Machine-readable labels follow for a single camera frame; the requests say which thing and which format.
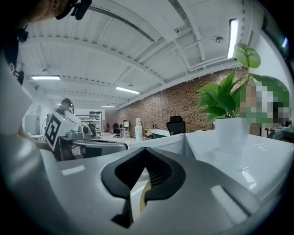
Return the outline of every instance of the fluorescent light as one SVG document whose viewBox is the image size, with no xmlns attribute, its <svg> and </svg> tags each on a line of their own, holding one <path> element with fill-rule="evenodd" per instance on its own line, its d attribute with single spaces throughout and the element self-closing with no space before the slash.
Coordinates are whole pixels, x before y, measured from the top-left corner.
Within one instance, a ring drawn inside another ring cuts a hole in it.
<svg viewBox="0 0 294 235">
<path fill-rule="evenodd" d="M 60 80 L 59 76 L 54 76 L 54 75 L 40 75 L 40 76 L 32 76 L 33 80 Z"/>
<path fill-rule="evenodd" d="M 283 42 L 283 45 L 282 45 L 282 47 L 283 47 L 283 48 L 285 48 L 285 46 L 287 45 L 287 43 L 288 43 L 288 39 L 287 39 L 287 38 L 285 38 L 285 40 L 284 40 L 284 42 Z"/>
<path fill-rule="evenodd" d="M 121 87 L 117 87 L 116 90 L 123 90 L 123 91 L 127 91 L 130 93 L 135 93 L 135 94 L 139 94 L 139 91 L 134 91 L 134 90 L 129 90 L 129 89 L 125 89 L 125 88 L 121 88 Z"/>
<path fill-rule="evenodd" d="M 233 58 L 234 55 L 234 46 L 237 42 L 237 34 L 238 34 L 238 20 L 231 20 L 230 21 L 230 44 L 229 44 L 229 51 L 228 51 L 228 59 Z"/>
</svg>

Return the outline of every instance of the white table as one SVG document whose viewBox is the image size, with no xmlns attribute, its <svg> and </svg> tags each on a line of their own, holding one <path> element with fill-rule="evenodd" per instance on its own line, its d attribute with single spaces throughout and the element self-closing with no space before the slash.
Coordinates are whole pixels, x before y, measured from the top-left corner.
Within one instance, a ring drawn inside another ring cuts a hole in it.
<svg viewBox="0 0 294 235">
<path fill-rule="evenodd" d="M 294 145 L 249 135 L 240 154 L 219 150 L 214 130 L 187 133 L 186 140 L 197 160 L 207 162 L 252 191 L 260 201 L 279 192 L 294 154 Z"/>
</svg>

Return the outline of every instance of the office chair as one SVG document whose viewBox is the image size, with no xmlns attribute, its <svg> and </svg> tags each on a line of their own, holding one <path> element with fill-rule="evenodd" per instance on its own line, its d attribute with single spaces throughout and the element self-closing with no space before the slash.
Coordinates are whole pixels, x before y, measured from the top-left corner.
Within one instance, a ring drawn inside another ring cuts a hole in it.
<svg viewBox="0 0 294 235">
<path fill-rule="evenodd" d="M 117 123 L 115 123 L 112 125 L 112 127 L 113 127 L 114 137 L 116 137 L 116 138 L 120 137 L 119 125 Z"/>
<path fill-rule="evenodd" d="M 166 123 L 166 127 L 170 135 L 186 133 L 186 123 L 181 116 L 170 117 L 170 121 Z"/>
</svg>

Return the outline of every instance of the white wall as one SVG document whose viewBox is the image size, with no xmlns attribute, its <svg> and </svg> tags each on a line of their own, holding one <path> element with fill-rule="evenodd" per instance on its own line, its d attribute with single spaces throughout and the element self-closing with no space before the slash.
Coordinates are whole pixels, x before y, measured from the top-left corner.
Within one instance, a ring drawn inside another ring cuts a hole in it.
<svg viewBox="0 0 294 235">
<path fill-rule="evenodd" d="M 89 115 L 90 111 L 101 112 L 101 118 L 102 118 L 102 120 L 105 120 L 105 109 L 75 108 L 74 109 L 74 114 L 75 115 Z"/>
<path fill-rule="evenodd" d="M 33 103 L 27 110 L 26 114 L 34 114 L 37 112 L 37 107 L 41 106 L 40 111 L 40 133 L 44 134 L 44 127 L 46 123 L 44 121 L 47 118 L 47 114 L 51 114 L 54 111 L 54 106 L 49 102 L 47 96 L 44 94 L 41 88 L 37 90 L 26 79 L 23 80 L 23 90 L 33 100 Z M 23 127 L 25 127 L 25 118 L 23 117 Z"/>
<path fill-rule="evenodd" d="M 289 90 L 290 100 L 293 100 L 294 83 L 290 71 L 274 43 L 263 31 L 259 32 L 255 50 L 261 57 L 261 65 L 258 68 L 251 69 L 250 72 L 279 79 Z"/>
</svg>

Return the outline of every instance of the brick wall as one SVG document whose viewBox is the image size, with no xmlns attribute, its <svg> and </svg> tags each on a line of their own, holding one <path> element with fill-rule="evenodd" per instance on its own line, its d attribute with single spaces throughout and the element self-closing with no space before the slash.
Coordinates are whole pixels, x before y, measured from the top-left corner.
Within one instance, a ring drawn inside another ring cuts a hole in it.
<svg viewBox="0 0 294 235">
<path fill-rule="evenodd" d="M 152 129 L 153 124 L 156 129 L 167 130 L 166 123 L 170 116 L 181 116 L 186 122 L 186 132 L 196 130 L 214 129 L 212 122 L 207 123 L 207 114 L 196 114 L 199 108 L 193 106 L 200 99 L 200 95 L 195 90 L 203 87 L 207 83 L 220 83 L 232 70 L 227 69 L 214 74 L 206 75 L 194 80 L 170 87 L 162 92 L 146 97 L 119 110 L 119 123 L 123 120 L 130 122 L 130 135 L 135 136 L 135 118 L 142 118 L 142 127 Z M 244 76 L 247 69 L 237 70 L 235 80 Z M 259 135 L 259 126 L 252 125 L 250 133 Z"/>
<path fill-rule="evenodd" d="M 118 111 L 105 109 L 105 120 L 109 125 L 109 129 L 107 131 L 110 131 L 111 129 L 113 129 L 113 124 L 119 123 Z"/>
</svg>

